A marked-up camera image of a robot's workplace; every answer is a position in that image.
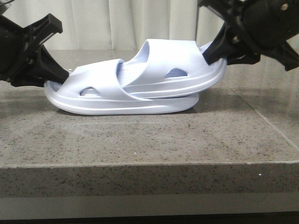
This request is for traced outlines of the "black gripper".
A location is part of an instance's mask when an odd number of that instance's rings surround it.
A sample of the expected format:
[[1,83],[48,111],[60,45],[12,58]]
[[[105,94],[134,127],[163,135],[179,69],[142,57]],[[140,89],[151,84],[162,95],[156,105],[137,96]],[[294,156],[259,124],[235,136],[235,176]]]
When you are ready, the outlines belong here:
[[44,43],[62,33],[62,22],[52,14],[22,28],[0,17],[0,79],[14,87],[44,87],[47,80],[63,84],[69,72],[47,51]]
[[224,20],[202,53],[207,64],[221,58],[227,65],[256,64],[264,55],[286,71],[299,66],[299,55],[287,42],[299,33],[297,0],[200,0],[198,6]]

